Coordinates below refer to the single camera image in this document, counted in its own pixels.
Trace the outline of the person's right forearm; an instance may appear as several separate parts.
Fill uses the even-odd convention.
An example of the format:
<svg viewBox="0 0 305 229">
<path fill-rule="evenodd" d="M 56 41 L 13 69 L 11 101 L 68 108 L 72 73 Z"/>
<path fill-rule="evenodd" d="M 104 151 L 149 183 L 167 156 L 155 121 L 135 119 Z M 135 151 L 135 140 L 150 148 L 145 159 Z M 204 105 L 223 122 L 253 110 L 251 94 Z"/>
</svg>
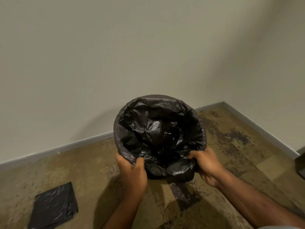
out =
<svg viewBox="0 0 305 229">
<path fill-rule="evenodd" d="M 224 168 L 213 178 L 217 189 L 255 229 L 305 229 L 305 219 L 293 214 Z"/>
</svg>

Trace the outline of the person's right hand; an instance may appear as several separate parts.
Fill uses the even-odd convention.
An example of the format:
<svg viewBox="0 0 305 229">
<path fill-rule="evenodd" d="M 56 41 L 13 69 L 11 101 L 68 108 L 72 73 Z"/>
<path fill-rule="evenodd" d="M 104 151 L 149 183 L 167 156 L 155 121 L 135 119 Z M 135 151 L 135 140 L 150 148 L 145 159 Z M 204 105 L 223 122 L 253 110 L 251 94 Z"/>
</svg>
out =
<svg viewBox="0 0 305 229">
<path fill-rule="evenodd" d="M 210 146 L 206 146 L 204 151 L 208 153 L 207 158 L 205 158 L 204 162 L 196 161 L 199 166 L 196 172 L 209 186 L 220 189 L 222 186 L 219 182 L 219 177 L 222 177 L 224 168 Z"/>
</svg>

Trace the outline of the person's left hand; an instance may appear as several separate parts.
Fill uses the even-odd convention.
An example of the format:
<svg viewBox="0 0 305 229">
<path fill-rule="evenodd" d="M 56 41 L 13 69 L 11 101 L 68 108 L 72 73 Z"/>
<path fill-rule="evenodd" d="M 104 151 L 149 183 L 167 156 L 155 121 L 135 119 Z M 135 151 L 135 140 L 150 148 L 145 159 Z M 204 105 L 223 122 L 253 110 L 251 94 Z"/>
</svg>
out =
<svg viewBox="0 0 305 229">
<path fill-rule="evenodd" d="M 148 183 L 146 170 L 132 170 L 133 165 L 118 153 L 116 162 L 120 171 L 124 197 L 132 194 L 143 196 Z"/>
</svg>

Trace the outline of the person's left forearm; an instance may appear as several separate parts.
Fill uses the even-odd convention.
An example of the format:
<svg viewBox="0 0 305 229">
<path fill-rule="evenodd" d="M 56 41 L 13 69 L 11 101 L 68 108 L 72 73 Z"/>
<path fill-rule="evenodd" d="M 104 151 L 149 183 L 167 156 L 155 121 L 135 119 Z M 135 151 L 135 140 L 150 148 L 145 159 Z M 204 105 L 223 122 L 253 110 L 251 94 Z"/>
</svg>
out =
<svg viewBox="0 0 305 229">
<path fill-rule="evenodd" d="M 142 196 L 136 194 L 123 197 L 101 229 L 131 229 L 141 200 Z"/>
</svg>

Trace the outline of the folded black trash bags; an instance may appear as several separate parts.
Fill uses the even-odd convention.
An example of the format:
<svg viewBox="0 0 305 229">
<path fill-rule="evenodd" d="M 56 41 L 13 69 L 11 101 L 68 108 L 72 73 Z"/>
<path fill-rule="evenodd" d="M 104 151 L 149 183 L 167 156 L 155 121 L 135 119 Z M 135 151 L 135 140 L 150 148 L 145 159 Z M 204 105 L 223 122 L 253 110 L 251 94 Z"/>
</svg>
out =
<svg viewBox="0 0 305 229">
<path fill-rule="evenodd" d="M 68 182 L 35 196 L 27 229 L 55 229 L 77 213 L 73 185 Z"/>
</svg>

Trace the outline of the grey baseboard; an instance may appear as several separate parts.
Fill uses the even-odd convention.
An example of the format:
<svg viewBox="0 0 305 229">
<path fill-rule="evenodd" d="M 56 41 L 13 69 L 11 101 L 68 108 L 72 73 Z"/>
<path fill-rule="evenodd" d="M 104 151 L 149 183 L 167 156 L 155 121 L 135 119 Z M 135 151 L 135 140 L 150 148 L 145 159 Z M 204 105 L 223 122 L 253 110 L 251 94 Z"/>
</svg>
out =
<svg viewBox="0 0 305 229">
<path fill-rule="evenodd" d="M 224 108 L 230 111 L 234 116 L 236 116 L 239 120 L 243 121 L 248 126 L 252 127 L 255 131 L 257 131 L 263 138 L 265 138 L 269 143 L 273 144 L 277 148 L 279 148 L 283 153 L 285 153 L 289 158 L 296 159 L 305 153 L 305 150 L 299 149 L 297 151 L 293 150 L 291 147 L 286 145 L 284 142 L 280 141 L 277 137 L 270 134 L 268 131 L 260 127 L 258 124 L 253 122 L 251 119 L 243 115 L 241 112 L 233 108 L 231 105 L 226 103 L 225 101 L 221 102 Z"/>
<path fill-rule="evenodd" d="M 0 96 L 0 169 L 110 138 L 119 110 L 138 96 L 54 101 Z"/>
</svg>

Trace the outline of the dark furniture piece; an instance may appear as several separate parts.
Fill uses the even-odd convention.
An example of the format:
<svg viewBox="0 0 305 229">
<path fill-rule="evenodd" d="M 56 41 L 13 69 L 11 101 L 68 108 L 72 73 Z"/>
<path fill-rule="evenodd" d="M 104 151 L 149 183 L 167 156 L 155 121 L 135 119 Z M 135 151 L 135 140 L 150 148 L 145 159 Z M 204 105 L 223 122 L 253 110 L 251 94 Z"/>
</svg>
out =
<svg viewBox="0 0 305 229">
<path fill-rule="evenodd" d="M 297 150 L 299 156 L 295 161 L 295 171 L 296 173 L 305 180 L 305 145 Z"/>
</svg>

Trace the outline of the black round trash bin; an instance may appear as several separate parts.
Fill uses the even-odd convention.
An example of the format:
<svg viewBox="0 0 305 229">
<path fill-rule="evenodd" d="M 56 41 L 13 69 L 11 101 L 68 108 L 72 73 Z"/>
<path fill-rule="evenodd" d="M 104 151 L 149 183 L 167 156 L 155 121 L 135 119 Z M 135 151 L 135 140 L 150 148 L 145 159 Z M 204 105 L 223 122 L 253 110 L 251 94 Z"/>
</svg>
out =
<svg viewBox="0 0 305 229">
<path fill-rule="evenodd" d="M 153 175 L 148 169 L 146 169 L 147 178 L 150 180 L 160 180 L 160 181 L 166 181 L 168 183 L 185 183 L 192 181 L 195 175 L 194 170 L 188 170 L 185 173 L 181 173 L 175 176 L 168 176 L 168 177 L 162 177 L 162 176 L 156 176 Z"/>
</svg>

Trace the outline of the black plastic bin liner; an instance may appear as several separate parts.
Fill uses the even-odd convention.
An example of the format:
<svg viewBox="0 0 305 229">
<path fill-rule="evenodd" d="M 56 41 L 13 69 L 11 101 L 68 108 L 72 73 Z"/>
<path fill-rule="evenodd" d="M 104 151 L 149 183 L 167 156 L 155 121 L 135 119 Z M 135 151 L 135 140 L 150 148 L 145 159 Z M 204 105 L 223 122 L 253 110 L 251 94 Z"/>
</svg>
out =
<svg viewBox="0 0 305 229">
<path fill-rule="evenodd" d="M 162 177 L 196 171 L 196 160 L 187 156 L 207 146 L 196 111 L 182 100 L 165 95 L 147 95 L 128 102 L 115 118 L 113 135 L 123 158 L 135 165 L 142 157 L 145 170 Z"/>
</svg>

